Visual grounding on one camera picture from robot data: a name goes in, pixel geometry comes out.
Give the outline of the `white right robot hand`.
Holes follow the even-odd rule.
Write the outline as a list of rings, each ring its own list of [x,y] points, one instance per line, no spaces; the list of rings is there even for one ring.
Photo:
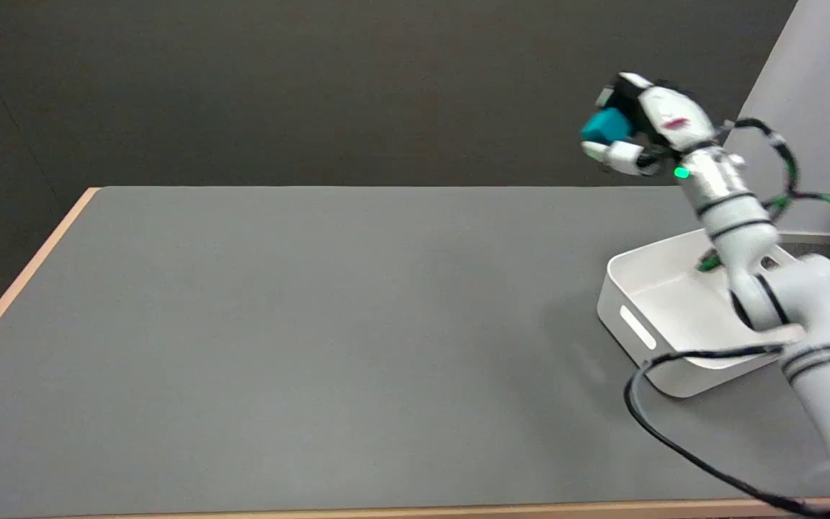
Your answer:
[[[652,177],[666,161],[717,143],[717,128],[701,105],[633,72],[614,76],[595,106],[581,129],[582,151],[619,173]]]

